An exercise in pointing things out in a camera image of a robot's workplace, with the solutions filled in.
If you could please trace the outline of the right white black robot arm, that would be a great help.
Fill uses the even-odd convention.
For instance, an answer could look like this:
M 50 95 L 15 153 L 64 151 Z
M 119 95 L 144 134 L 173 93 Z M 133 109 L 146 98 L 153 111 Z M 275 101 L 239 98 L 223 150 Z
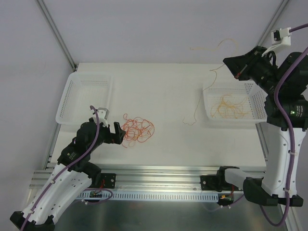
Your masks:
M 308 53 L 293 52 L 276 65 L 276 54 L 257 46 L 248 53 L 228 57 L 223 63 L 236 80 L 252 80 L 267 94 L 265 111 L 269 132 L 268 161 L 264 177 L 254 178 L 238 167 L 220 167 L 216 185 L 242 189 L 246 200 L 262 205 L 301 207 L 296 190 L 296 170 L 301 143 L 308 131 Z

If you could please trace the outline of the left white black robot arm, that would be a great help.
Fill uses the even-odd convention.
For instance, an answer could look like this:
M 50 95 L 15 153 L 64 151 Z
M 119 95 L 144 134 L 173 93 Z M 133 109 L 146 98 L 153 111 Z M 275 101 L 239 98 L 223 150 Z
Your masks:
M 103 143 L 122 143 L 126 132 L 118 122 L 114 122 L 114 128 L 111 132 L 109 125 L 97 124 L 93 118 L 80 126 L 33 201 L 11 215 L 10 221 L 18 230 L 54 230 L 61 215 L 83 191 L 100 187 L 101 169 L 90 162 L 90 155 Z

